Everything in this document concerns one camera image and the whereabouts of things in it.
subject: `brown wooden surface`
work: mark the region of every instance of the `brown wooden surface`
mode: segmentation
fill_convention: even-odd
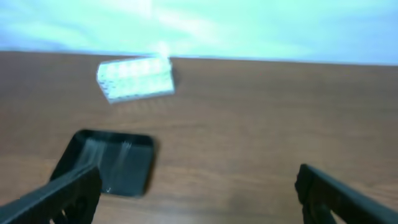
[[[0,204],[94,128],[160,143],[148,194],[103,195],[95,223],[301,223],[304,162],[398,210],[397,67],[173,59],[174,96],[109,105],[113,58],[0,53]]]

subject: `black tray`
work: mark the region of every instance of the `black tray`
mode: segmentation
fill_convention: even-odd
[[[87,163],[97,164],[102,192],[141,196],[154,160],[154,140],[146,135],[81,130],[70,140],[50,180]]]

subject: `light blue backdrop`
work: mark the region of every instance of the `light blue backdrop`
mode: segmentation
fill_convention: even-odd
[[[0,49],[398,65],[395,0],[2,0]]]

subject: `wood grain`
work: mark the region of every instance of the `wood grain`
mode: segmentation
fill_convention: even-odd
[[[140,199],[101,196],[95,223],[301,223],[309,163],[398,210],[398,68],[174,58],[173,96],[109,105],[98,64],[0,53],[0,203],[48,181],[81,128],[159,143]]]

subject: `white box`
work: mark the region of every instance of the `white box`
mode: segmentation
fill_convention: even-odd
[[[97,82],[110,103],[174,93],[172,66],[163,57],[103,62]]]

